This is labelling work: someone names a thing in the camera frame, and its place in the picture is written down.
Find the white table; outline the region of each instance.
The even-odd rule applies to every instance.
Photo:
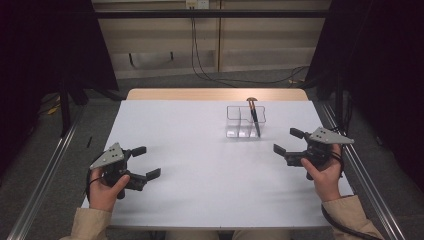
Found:
[[[140,229],[310,228],[328,226],[303,168],[288,167],[276,143],[303,151],[289,128],[313,132],[321,122],[310,101],[259,101],[260,139],[227,138],[226,107],[246,101],[131,100],[121,104],[106,147],[146,146],[131,172],[162,175],[142,192],[126,190],[111,226]],[[342,194],[352,194],[346,178]]]

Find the person's right hand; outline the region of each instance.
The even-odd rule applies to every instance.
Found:
[[[333,152],[340,155],[341,148],[338,144],[333,144]],[[328,202],[341,198],[339,191],[340,162],[334,158],[326,163],[322,168],[315,168],[306,158],[301,159],[303,167],[314,179],[315,190],[322,202]]]

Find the black backdrop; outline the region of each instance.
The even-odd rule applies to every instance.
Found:
[[[37,121],[40,99],[60,81],[117,90],[91,1],[1,0],[0,78],[3,174]]]
[[[307,80],[317,95],[334,91],[337,75],[399,166],[424,190],[423,2],[333,0]]]

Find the beige sleeve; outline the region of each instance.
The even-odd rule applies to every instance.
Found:
[[[368,235],[383,239],[380,232],[375,228],[374,224],[367,219],[364,209],[358,196],[350,196],[334,201],[322,203],[325,210],[330,214],[336,222],[357,232],[366,233]],[[360,239],[343,233],[333,228],[334,238],[337,240],[353,240]]]
[[[61,240],[107,240],[106,228],[112,213],[96,209],[78,208],[71,236]]]

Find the metal rail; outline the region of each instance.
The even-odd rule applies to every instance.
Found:
[[[94,15],[99,19],[326,18],[329,15],[329,11],[328,10],[222,10],[222,9],[221,10],[98,10],[94,13]]]
[[[69,146],[69,143],[72,140],[72,137],[75,133],[76,125],[82,118],[85,106],[80,107],[76,114],[74,123],[71,125],[71,128],[66,133],[66,135],[60,138],[58,145],[50,158],[49,163],[47,164],[46,169],[44,170],[43,175],[41,176],[35,190],[32,192],[31,197],[29,198],[27,204],[22,210],[21,214],[18,217],[18,220],[15,222],[7,240],[23,240],[25,239],[31,224],[40,209],[41,204],[43,203],[44,197],[46,195],[47,189],[49,188],[52,179],[56,173],[60,162]]]
[[[327,116],[331,127],[336,127],[337,123],[334,119],[335,113],[329,104],[323,105],[323,110]],[[373,205],[375,211],[377,212],[378,217],[380,218],[381,223],[386,229],[387,234],[392,240],[401,240],[405,239],[399,225],[396,222],[395,217],[393,216],[392,211],[387,206],[386,202],[383,200],[382,196],[377,190],[377,187],[374,185],[374,182],[371,180],[370,175],[368,174],[365,166],[362,164],[361,159],[355,151],[355,148],[352,145],[346,145],[345,153],[347,159],[352,165],[353,170],[359,178],[364,190]]]

